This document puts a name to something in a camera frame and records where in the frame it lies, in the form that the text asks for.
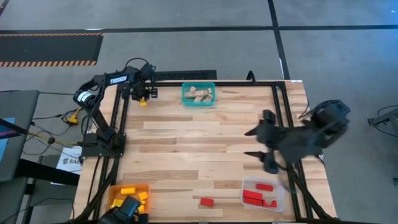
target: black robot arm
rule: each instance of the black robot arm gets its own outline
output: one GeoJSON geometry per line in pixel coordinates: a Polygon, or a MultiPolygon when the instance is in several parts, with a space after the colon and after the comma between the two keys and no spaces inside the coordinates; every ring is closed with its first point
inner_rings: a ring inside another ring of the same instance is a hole
{"type": "Polygon", "coordinates": [[[91,148],[83,149],[82,156],[121,155],[122,152],[118,152],[118,149],[122,148],[126,137],[123,133],[117,133],[114,128],[110,127],[100,111],[100,103],[104,98],[105,89],[111,85],[127,82],[128,92],[123,92],[123,95],[127,95],[127,97],[131,95],[132,100],[145,103],[150,97],[157,98],[157,90],[153,87],[154,72],[155,66],[149,63],[146,63],[141,69],[127,66],[122,71],[95,75],[76,91],[73,100],[86,110],[89,118],[97,127],[95,134],[86,135],[83,145],[91,148]]]}

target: teal bin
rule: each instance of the teal bin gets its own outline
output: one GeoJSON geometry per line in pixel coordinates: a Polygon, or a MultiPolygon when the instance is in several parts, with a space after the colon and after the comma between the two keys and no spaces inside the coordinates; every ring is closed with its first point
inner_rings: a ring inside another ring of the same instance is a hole
{"type": "Polygon", "coordinates": [[[184,106],[213,106],[216,101],[216,85],[211,82],[196,82],[196,83],[183,83],[181,88],[182,104],[184,106]],[[211,88],[211,95],[213,99],[211,101],[199,101],[194,102],[195,97],[186,98],[185,93],[189,93],[191,86],[195,87],[195,91],[205,90],[208,91],[211,88]]]}

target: metal bracket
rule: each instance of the metal bracket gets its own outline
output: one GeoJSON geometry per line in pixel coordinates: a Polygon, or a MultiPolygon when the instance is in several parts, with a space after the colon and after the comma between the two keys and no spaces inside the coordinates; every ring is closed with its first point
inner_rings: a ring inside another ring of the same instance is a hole
{"type": "Polygon", "coordinates": [[[118,134],[117,136],[119,147],[116,150],[109,148],[109,143],[98,139],[97,134],[87,134],[84,147],[81,150],[82,158],[86,157],[119,157],[123,156],[124,145],[126,144],[126,134],[118,134]]]}
{"type": "Polygon", "coordinates": [[[256,76],[254,75],[253,71],[251,71],[251,70],[249,71],[249,73],[248,73],[248,75],[246,77],[246,80],[251,80],[251,83],[253,85],[257,84],[256,76]]]}

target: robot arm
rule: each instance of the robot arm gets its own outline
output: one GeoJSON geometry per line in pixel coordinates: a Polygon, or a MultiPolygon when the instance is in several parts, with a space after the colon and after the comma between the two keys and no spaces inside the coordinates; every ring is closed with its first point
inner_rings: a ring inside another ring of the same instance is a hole
{"type": "MultiPolygon", "coordinates": [[[[86,110],[88,116],[97,127],[96,140],[109,145],[110,149],[115,149],[119,146],[117,132],[107,124],[100,111],[100,103],[104,98],[105,89],[111,85],[127,82],[131,90],[127,94],[131,95],[132,100],[142,103],[150,97],[157,98],[157,89],[153,87],[154,73],[155,66],[149,63],[146,63],[141,69],[127,66],[122,71],[95,75],[93,79],[84,83],[76,91],[73,100],[86,110]],[[89,91],[93,88],[96,88],[97,94],[89,91]]],[[[90,144],[96,144],[96,141],[90,141],[90,144]]]]}

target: black mat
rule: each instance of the black mat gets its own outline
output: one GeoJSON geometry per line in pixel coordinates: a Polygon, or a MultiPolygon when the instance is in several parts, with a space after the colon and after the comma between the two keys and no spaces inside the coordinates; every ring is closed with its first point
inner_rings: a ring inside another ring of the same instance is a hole
{"type": "Polygon", "coordinates": [[[155,81],[161,80],[216,80],[217,70],[155,72],[155,81]]]}
{"type": "Polygon", "coordinates": [[[102,33],[0,34],[0,67],[95,65],[102,40],[102,33]]]}

